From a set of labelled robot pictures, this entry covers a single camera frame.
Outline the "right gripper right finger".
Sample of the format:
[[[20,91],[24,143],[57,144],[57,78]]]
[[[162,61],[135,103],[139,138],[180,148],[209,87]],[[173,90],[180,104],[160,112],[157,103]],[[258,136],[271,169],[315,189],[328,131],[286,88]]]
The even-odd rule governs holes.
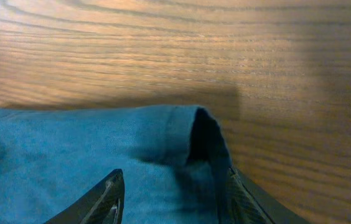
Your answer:
[[[232,224],[309,224],[236,167],[227,174],[228,215]]]

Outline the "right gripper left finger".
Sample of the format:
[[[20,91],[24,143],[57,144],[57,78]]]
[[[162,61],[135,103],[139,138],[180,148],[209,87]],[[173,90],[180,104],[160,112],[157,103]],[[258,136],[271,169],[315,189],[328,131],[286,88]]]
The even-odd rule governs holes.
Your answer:
[[[45,224],[121,224],[124,193],[123,171],[115,169]]]

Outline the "dark blue denim shorts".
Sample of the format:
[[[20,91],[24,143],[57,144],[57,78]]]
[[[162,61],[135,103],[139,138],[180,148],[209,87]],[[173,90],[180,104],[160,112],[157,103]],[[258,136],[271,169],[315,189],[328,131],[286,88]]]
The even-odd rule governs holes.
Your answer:
[[[230,164],[201,106],[0,109],[0,223],[43,223],[115,169],[124,223],[227,223]]]

